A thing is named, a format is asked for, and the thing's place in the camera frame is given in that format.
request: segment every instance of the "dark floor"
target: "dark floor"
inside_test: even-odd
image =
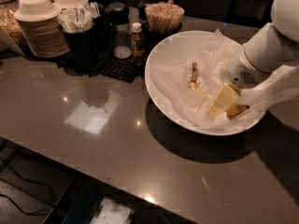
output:
[[[99,224],[104,198],[131,210],[123,224],[191,223],[0,137],[0,224]]]

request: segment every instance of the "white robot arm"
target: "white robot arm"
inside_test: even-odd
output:
[[[299,59],[299,0],[274,0],[271,19],[223,69],[242,89],[257,86],[284,63]]]

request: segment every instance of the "metal table surface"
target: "metal table surface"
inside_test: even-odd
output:
[[[257,31],[187,17],[181,31],[217,28],[239,43]],[[0,136],[201,224],[299,223],[297,106],[208,136],[167,119],[141,77],[73,76],[23,57],[0,66]]]

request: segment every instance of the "wire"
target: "wire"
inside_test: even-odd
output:
[[[19,177],[20,179],[22,179],[22,180],[24,180],[24,181],[26,181],[26,182],[34,183],[34,184],[41,185],[41,186],[44,186],[44,187],[48,188],[49,193],[50,193],[50,197],[51,197],[52,201],[53,201],[54,203],[56,203],[57,198],[56,198],[56,196],[55,196],[55,194],[54,194],[52,188],[51,188],[49,185],[47,185],[47,184],[45,184],[45,183],[38,182],[38,181],[31,180],[31,179],[27,179],[27,178],[21,176],[21,175],[20,175],[17,171],[15,171],[12,167],[10,167],[10,165],[9,165],[7,162],[5,162],[3,159],[0,158],[0,161],[1,161],[1,162],[2,162],[8,169],[10,169],[11,172],[13,172],[13,173],[14,173],[17,177]]]
[[[20,208],[20,206],[19,205],[17,205],[16,204],[16,202],[15,201],[13,201],[11,198],[9,198],[7,195],[4,195],[4,194],[2,194],[2,193],[0,193],[0,197],[3,197],[3,198],[6,198],[6,199],[8,199],[11,203],[13,203],[23,214],[25,214],[26,216],[46,216],[49,212],[50,212],[50,210],[49,209],[42,209],[42,210],[37,210],[37,211],[34,211],[34,212],[25,212],[24,210],[22,210],[21,208]]]

